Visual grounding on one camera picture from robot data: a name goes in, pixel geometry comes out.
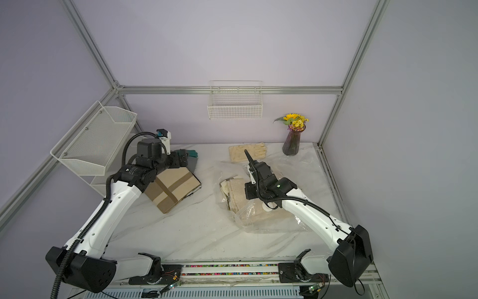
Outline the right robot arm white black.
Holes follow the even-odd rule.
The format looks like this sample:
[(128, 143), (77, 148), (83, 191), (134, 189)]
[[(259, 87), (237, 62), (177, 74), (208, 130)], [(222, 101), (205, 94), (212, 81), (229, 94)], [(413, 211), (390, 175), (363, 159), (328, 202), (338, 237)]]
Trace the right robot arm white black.
[(334, 217), (313, 203), (288, 178), (278, 179), (265, 162), (253, 159), (245, 150), (251, 181), (245, 184), (248, 200), (259, 199), (266, 211), (284, 209), (306, 224), (328, 246), (331, 255), (312, 256), (306, 249), (294, 261), (295, 279), (308, 282), (314, 275), (330, 273), (342, 285), (355, 287), (373, 262), (368, 231)]

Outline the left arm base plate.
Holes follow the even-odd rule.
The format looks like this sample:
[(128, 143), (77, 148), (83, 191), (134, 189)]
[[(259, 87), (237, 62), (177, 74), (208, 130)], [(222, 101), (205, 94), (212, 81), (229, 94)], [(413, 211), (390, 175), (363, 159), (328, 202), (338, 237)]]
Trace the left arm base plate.
[(128, 280), (129, 285), (170, 285), (180, 279), (182, 265), (162, 264), (161, 269), (154, 270), (152, 274), (143, 277), (132, 277)]

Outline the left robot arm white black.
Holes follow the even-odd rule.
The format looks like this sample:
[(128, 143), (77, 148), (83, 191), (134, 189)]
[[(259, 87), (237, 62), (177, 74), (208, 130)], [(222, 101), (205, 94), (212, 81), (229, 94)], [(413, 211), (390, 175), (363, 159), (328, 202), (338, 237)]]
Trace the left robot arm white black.
[(171, 133), (141, 132), (137, 152), (126, 154), (133, 139), (123, 149), (121, 168), (106, 180), (106, 195), (80, 230), (63, 247), (52, 247), (46, 260), (56, 277), (50, 297), (56, 299), (61, 284), (69, 284), (92, 293), (100, 293), (118, 280), (133, 279), (158, 284), (164, 268), (158, 256), (139, 253), (122, 260), (108, 260), (104, 254), (110, 238), (132, 204), (142, 195), (157, 175), (167, 169), (187, 166), (185, 151), (170, 149)]

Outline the beige brown striped scarf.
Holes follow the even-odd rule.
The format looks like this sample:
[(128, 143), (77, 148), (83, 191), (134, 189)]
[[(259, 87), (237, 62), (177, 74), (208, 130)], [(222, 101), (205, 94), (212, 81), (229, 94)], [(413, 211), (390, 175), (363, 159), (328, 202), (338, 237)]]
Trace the beige brown striped scarf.
[(158, 174), (144, 194), (163, 214), (167, 214), (201, 187), (201, 182), (186, 167), (170, 168)]

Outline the clear plastic vacuum bag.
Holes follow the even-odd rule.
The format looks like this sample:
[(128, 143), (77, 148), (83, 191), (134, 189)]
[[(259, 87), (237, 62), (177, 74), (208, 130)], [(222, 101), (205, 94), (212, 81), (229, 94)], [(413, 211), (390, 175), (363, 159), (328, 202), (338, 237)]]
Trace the clear plastic vacuum bag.
[(283, 232), (302, 232), (312, 229), (298, 216), (282, 208), (282, 202), (264, 203), (264, 199), (274, 199), (286, 195), (297, 186), (309, 191), (324, 207), (326, 191), (320, 187), (318, 169), (314, 167), (312, 153), (297, 156), (279, 156), (258, 161), (256, 169), (261, 171), (267, 164), (272, 175), (261, 174), (264, 179), (259, 186), (251, 184), (250, 165), (243, 162), (216, 162), (214, 174), (215, 203), (222, 214), (240, 230), (254, 234)]

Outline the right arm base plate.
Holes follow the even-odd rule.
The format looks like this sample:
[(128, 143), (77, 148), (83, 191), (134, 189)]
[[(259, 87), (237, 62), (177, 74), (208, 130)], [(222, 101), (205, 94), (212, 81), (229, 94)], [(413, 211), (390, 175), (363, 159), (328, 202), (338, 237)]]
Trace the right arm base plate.
[(301, 264), (279, 263), (278, 275), (281, 283), (327, 283), (327, 274), (310, 274)]

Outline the dark grey garment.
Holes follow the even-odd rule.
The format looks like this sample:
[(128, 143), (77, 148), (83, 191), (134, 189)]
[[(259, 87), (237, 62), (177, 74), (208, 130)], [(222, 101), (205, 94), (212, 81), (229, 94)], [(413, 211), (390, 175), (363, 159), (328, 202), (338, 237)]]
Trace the dark grey garment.
[(187, 166), (186, 166), (186, 168), (187, 168), (191, 173), (195, 173), (195, 169), (197, 168), (197, 162), (198, 162), (198, 158), (189, 156), (188, 159), (187, 159)]

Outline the cream knitted scarf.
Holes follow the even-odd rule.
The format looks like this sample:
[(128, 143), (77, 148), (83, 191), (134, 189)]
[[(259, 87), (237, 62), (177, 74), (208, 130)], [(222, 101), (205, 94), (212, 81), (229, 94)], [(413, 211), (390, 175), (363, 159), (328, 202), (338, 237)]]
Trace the cream knitted scarf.
[(223, 180), (220, 191), (227, 210), (239, 227), (247, 230), (272, 230), (281, 225), (287, 226), (295, 218), (283, 210), (267, 210), (259, 199), (247, 199), (245, 195), (245, 180), (234, 176)]

